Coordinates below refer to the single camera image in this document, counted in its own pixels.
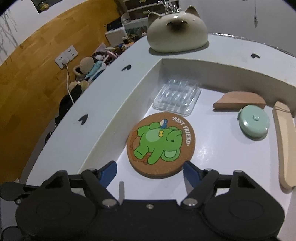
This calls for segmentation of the cork coaster green elephant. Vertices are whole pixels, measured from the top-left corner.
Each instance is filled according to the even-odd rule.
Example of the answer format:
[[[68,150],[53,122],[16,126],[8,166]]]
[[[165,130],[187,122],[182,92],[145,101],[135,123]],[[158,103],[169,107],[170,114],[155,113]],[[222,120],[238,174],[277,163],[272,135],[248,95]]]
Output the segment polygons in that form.
[[[155,113],[141,120],[131,130],[127,156],[139,174],[154,179],[171,177],[190,161],[195,151],[193,127],[182,116]]]

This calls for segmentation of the mint green round tape measure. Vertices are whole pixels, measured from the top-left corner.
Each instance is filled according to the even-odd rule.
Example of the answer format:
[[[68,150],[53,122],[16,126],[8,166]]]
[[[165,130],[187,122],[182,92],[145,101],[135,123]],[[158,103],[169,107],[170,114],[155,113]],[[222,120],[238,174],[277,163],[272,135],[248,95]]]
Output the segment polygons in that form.
[[[253,139],[265,137],[270,127],[267,113],[255,105],[247,105],[242,108],[238,113],[237,120],[242,132]]]

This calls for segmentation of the brown wedge-shaped wooden block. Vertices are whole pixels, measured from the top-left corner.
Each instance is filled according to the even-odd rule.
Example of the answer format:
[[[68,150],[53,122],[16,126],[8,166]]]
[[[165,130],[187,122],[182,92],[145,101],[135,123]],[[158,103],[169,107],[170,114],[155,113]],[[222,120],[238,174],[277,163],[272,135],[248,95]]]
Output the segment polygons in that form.
[[[216,110],[240,110],[247,105],[255,105],[264,109],[266,102],[260,95],[246,91],[231,91],[225,93],[213,104]]]

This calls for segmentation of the clear plastic soap dish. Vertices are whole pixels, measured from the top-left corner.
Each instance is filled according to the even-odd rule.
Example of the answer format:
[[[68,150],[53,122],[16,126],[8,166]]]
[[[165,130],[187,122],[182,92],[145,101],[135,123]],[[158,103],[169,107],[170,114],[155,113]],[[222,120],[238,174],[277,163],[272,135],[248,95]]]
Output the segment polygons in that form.
[[[169,79],[154,99],[152,107],[160,111],[189,116],[201,91],[199,82]]]

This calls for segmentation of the light wooden stick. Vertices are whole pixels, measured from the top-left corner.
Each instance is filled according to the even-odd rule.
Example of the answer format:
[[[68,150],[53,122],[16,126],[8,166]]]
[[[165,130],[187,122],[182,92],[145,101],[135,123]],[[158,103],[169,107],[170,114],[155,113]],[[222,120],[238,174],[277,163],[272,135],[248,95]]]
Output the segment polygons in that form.
[[[287,105],[278,101],[273,107],[278,160],[279,181],[285,189],[295,187],[295,123]]]

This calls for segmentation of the cream cat-shaped ceramic jar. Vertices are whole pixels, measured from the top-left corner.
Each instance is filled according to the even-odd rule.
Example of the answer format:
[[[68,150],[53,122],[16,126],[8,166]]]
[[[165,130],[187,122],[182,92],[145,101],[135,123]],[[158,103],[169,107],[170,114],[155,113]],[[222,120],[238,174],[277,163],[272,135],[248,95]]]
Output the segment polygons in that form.
[[[151,12],[147,20],[147,41],[160,53],[190,51],[208,43],[208,30],[194,6],[163,16]]]

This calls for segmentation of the white drawer cabinet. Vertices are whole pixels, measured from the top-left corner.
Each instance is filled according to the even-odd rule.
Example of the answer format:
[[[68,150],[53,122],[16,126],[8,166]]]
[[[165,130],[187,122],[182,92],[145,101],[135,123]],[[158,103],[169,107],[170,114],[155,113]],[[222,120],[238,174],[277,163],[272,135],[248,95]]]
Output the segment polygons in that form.
[[[147,18],[150,12],[160,15],[176,13],[180,10],[179,1],[129,0],[123,1],[125,13],[121,16],[123,24]]]

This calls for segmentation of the white wall socket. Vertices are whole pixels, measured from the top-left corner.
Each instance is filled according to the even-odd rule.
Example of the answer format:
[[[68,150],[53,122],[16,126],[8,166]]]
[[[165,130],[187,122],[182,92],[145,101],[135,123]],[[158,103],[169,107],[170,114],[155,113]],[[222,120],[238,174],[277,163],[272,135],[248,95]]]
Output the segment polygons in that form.
[[[78,55],[77,50],[73,45],[71,45],[67,50],[62,52],[56,59],[55,63],[59,66],[60,69],[64,68],[65,64],[68,64]]]

